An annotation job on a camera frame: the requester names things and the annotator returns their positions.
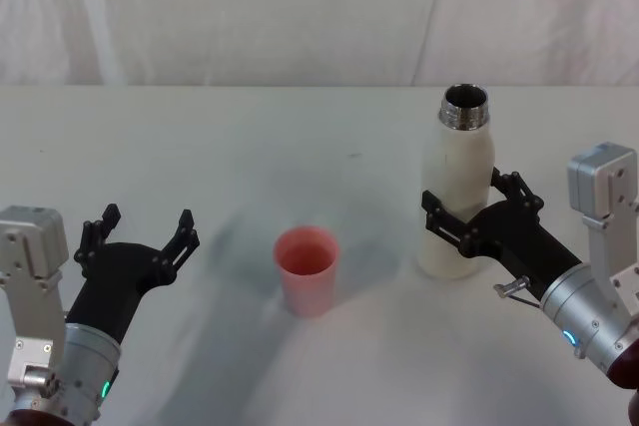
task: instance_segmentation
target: green led light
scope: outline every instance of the green led light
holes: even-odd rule
[[[109,394],[109,388],[111,387],[111,382],[110,381],[106,381],[104,383],[104,386],[102,387],[102,399],[107,397],[107,394]]]

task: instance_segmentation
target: white table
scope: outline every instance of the white table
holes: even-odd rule
[[[109,202],[123,214],[112,240],[162,246],[182,208],[196,219],[202,246],[142,301],[100,424],[627,424],[630,392],[541,313],[497,297],[501,266],[457,282],[414,267],[423,132],[442,90],[0,89],[2,206],[58,209],[72,251]],[[546,200],[542,224],[586,258],[566,165],[606,140],[639,148],[639,89],[489,94],[497,165],[522,172]],[[283,309],[271,260],[301,222],[343,249],[339,305],[313,321]],[[69,307],[82,278],[72,261],[63,271]],[[13,394],[0,396],[4,415]]]

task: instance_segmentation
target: plastic cup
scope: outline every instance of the plastic cup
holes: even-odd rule
[[[333,304],[339,245],[318,226],[298,226],[276,241],[273,255],[289,309],[304,318],[326,313]]]

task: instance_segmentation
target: bottle opening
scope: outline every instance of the bottle opening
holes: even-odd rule
[[[488,118],[488,94],[478,85],[453,85],[441,99],[439,119],[451,129],[476,130]]]
[[[486,103],[486,92],[476,85],[453,85],[445,94],[446,102],[460,109],[473,109]]]

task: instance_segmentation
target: cup rim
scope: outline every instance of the cup rim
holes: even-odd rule
[[[328,244],[330,249],[332,249],[333,251],[333,260],[332,263],[329,264],[326,268],[324,268],[322,271],[318,271],[317,273],[313,273],[313,274],[299,274],[299,273],[294,273],[292,271],[287,270],[286,268],[284,268],[279,260],[278,260],[278,249],[280,247],[282,247],[282,243],[288,239],[290,236],[295,235],[297,233],[300,232],[304,232],[304,231],[308,231],[308,232],[312,232],[312,233],[318,233],[321,238],[323,240],[325,240]],[[278,269],[291,277],[295,277],[295,278],[317,278],[319,276],[322,276],[324,274],[327,274],[329,271],[331,271],[334,266],[337,263],[337,260],[339,259],[339,255],[340,255],[340,249],[339,249],[339,243],[337,241],[337,239],[335,238],[335,236],[326,228],[321,227],[321,226],[316,226],[313,224],[302,224],[299,226],[294,226],[293,228],[287,229],[285,232],[283,232],[278,239],[276,240],[274,246],[273,246],[273,260],[276,263],[276,265],[278,266]]]

